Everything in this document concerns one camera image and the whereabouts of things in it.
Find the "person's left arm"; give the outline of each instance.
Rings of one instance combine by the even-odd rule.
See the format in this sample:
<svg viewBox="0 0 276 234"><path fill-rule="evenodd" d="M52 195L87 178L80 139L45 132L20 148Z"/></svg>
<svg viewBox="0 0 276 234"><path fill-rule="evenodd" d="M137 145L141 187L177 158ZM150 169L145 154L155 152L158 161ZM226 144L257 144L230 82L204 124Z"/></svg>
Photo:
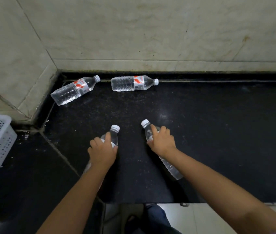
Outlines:
<svg viewBox="0 0 276 234"><path fill-rule="evenodd" d="M115 161L117 146L112 149L108 132L105 142L96 137L88 148L91 168L55 207L36 234L81 234L93 201L109 168Z"/></svg>

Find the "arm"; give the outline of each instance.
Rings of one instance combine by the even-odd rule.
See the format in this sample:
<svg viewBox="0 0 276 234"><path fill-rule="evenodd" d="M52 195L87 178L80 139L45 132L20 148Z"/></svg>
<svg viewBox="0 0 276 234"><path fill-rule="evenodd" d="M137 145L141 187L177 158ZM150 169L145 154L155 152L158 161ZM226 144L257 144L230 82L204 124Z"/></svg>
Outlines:
<svg viewBox="0 0 276 234"><path fill-rule="evenodd" d="M55 207L36 234L81 234L93 201L109 168L115 161L117 146L112 149L108 132L105 142L96 137L88 153L92 166Z"/></svg>
<svg viewBox="0 0 276 234"><path fill-rule="evenodd" d="M213 169L176 149L170 130L151 125L151 149L175 166L237 233L275 233L276 212Z"/></svg>

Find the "clear plastic bottle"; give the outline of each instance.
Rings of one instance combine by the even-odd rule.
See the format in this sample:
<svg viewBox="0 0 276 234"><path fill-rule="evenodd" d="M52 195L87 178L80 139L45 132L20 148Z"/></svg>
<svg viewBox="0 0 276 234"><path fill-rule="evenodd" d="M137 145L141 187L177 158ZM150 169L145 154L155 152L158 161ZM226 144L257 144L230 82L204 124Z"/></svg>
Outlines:
<svg viewBox="0 0 276 234"><path fill-rule="evenodd" d="M146 75L122 76L111 79L113 91L147 90L153 85L158 85L159 79L151 79Z"/></svg>
<svg viewBox="0 0 276 234"><path fill-rule="evenodd" d="M117 133L120 131L120 127L117 125L112 125L111 129L110 129L110 134L111 134L111 144L112 144L112 148L114 148L115 146L118 145L118 138L117 138ZM103 134L100 139L102 140L102 142L105 141L105 134ZM87 172L89 170L89 168L92 166L91 161L89 160L86 168L84 169L84 173Z"/></svg>
<svg viewBox="0 0 276 234"><path fill-rule="evenodd" d="M99 76L83 77L73 83L63 86L60 89L55 90L51 97L59 106L67 104L74 99L81 97L82 95L92 91L95 84L100 81Z"/></svg>
<svg viewBox="0 0 276 234"><path fill-rule="evenodd" d="M151 130L151 123L146 119L141 122L141 125L145 129L145 138L147 139L147 141L152 141L153 134ZM162 158L161 156L159 156L159 158L161 159L161 161L163 162L167 170L170 172L170 174L172 174L172 176L176 180L180 180L181 178L183 178L183 175L173 165L171 165L165 158Z"/></svg>

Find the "person's right arm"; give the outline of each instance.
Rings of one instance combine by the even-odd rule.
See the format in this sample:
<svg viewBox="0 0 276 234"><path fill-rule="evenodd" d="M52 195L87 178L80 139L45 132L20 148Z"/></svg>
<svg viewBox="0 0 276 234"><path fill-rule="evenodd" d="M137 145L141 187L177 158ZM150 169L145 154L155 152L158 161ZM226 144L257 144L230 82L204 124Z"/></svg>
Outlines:
<svg viewBox="0 0 276 234"><path fill-rule="evenodd" d="M246 190L208 166L176 149L174 137L165 126L159 133L151 125L151 149L175 166L206 202L237 233L276 233L276 212Z"/></svg>

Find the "bottle held in hand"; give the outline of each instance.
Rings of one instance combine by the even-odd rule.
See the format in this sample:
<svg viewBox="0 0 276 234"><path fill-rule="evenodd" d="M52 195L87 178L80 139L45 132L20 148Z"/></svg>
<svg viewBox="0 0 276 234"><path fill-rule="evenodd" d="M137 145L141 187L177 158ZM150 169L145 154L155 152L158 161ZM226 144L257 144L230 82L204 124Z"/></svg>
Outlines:
<svg viewBox="0 0 276 234"><path fill-rule="evenodd" d="M57 105L65 105L82 95L92 91L95 84L100 81L99 76L83 77L73 83L67 84L60 89L55 90L51 97L54 99Z"/></svg>
<svg viewBox="0 0 276 234"><path fill-rule="evenodd" d="M117 125L112 125L111 129L110 129L110 134L111 134L111 144L112 144L112 148L114 148L115 146L118 145L118 138L117 138L117 134L120 131L120 127ZM103 134L100 137L101 141L104 142L105 141L105 134ZM92 166L91 161L88 161L86 168L84 169L84 173L87 172L89 170L89 168Z"/></svg>
<svg viewBox="0 0 276 234"><path fill-rule="evenodd" d="M151 130L151 123L148 120L143 120L141 122L142 127L145 129L145 138L147 141L153 141L153 134ZM170 172L170 174L176 179L180 180L183 178L183 175L173 166L171 165L165 158L162 158L159 156L167 170Z"/></svg>
<svg viewBox="0 0 276 234"><path fill-rule="evenodd" d="M158 79L151 79L146 75L122 76L111 79L113 91L147 90L153 85L158 85Z"/></svg>

